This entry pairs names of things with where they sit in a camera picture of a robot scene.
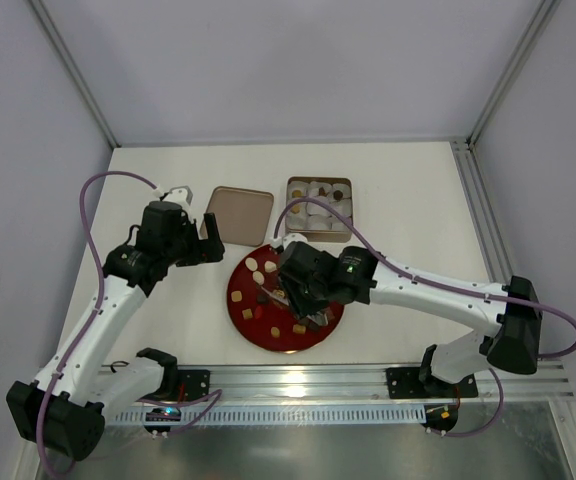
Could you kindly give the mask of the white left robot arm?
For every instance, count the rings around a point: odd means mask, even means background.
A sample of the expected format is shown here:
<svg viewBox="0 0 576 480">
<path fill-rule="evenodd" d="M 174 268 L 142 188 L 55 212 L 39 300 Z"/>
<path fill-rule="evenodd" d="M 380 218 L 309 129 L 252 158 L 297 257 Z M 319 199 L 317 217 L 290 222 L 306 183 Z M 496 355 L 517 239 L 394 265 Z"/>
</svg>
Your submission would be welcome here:
<svg viewBox="0 0 576 480">
<path fill-rule="evenodd" d="M 8 390 L 6 403 L 23 439 L 79 462 L 95 450 L 106 422 L 132 403 L 177 398 L 177 359 L 161 350 L 140 350 L 106 379 L 98 371 L 170 268 L 222 261 L 215 215 L 204 214 L 203 224 L 206 238 L 178 203 L 152 201 L 144 208 L 135 243 L 119 245 L 98 265 L 99 289 L 66 343 L 31 382 L 16 381 Z"/>
</svg>

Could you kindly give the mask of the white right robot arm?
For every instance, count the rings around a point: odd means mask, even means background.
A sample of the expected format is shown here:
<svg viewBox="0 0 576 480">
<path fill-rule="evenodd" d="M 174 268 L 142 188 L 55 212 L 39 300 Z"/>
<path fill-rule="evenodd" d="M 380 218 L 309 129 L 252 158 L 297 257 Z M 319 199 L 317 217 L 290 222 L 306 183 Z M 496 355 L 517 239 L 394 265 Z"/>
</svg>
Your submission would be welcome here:
<svg viewBox="0 0 576 480">
<path fill-rule="evenodd" d="M 494 368 L 516 375 L 537 371 L 542 315 L 532 283 L 469 284 L 414 270 L 349 246 L 334 256 L 305 241 L 277 248 L 278 279 L 298 318 L 331 304 L 389 305 L 447 319 L 470 333 L 426 348 L 418 381 L 431 397 L 450 394 L 466 377 Z"/>
</svg>

